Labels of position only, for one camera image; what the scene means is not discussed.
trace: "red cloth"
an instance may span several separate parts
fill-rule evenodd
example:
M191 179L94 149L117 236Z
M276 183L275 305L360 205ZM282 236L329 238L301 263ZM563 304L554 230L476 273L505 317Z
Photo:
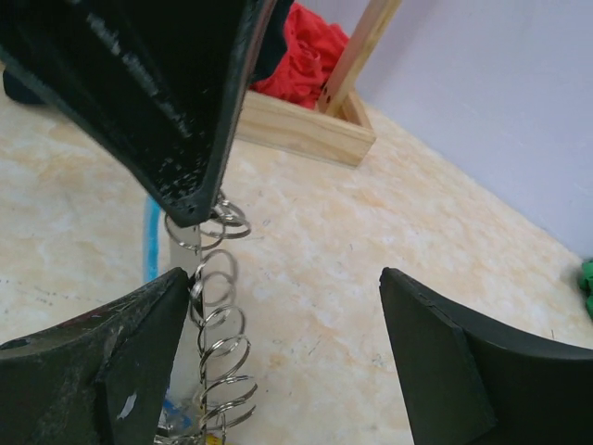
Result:
M284 25L288 51L273 75L251 85L264 95L315 108L348 36L339 25L328 25L320 16L294 3Z

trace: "green object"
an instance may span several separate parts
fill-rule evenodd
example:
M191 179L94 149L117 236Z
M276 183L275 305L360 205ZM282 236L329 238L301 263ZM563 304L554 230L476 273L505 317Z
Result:
M587 312L593 320L593 261L585 261L582 270L583 274L578 279L578 286L587 293Z

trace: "white wall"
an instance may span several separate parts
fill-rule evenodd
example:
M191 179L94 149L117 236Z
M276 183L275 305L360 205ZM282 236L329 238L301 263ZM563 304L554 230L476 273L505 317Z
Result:
M304 0L352 32L366 0ZM358 88L593 256L593 1L404 0Z

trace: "wire coil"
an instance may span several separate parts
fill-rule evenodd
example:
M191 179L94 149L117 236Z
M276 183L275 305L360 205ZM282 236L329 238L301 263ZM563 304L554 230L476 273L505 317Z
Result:
M155 444L159 445L204 445L207 434L212 432L219 433L224 444L226 442L227 429L245 422L245 420L253 415L256 409L254 404L254 406L244 413L234 417L227 417L235 408L249 403L249 400L258 389L258 385L253 382L252 376L239 374L251 351L251 342L245 335L245 313L234 304L236 299L236 282L239 275L238 263L231 252L217 248L225 239L239 239L248 236L251 233L251 225L243 211L230 202L222 191L219 192L216 205L212 209L212 218L210 221L216 223L219 229L206 230L200 227L199 230L203 236L214 239L211 244L200 246L181 240L171 230L169 216L165 216L165 229L174 243L188 250L210 250L210 252L198 264L191 279L191 287L189 289L190 304L188 315L190 320L196 325L198 331L196 343L199 353L198 367L200 375L200 390L194 394L192 403L200 415L190 433L175 438L157 436L155 438ZM216 257L223 257L228 261L230 272L219 270L205 272L206 266ZM216 277L222 278L226 282L227 290L215 301L206 301L204 298L204 287L208 281ZM237 316L239 323L235 332L217 339L210 345L207 344L208 332L211 333L214 329L229 322L230 319L236 319ZM230 357L227 361L232 362L231 365L227 364L228 369L214 377L209 376L207 370L212 361L227 356ZM241 396L220 403L214 403L209 400L216 388L237 385L242 382L253 382L253 385L249 385L249 390Z

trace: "wooden post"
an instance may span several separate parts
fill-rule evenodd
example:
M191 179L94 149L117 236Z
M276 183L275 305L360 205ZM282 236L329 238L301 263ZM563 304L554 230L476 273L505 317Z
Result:
M317 102L320 112L337 116L344 100L354 89L357 78L379 43L402 0L370 0L350 37L344 54L323 88Z

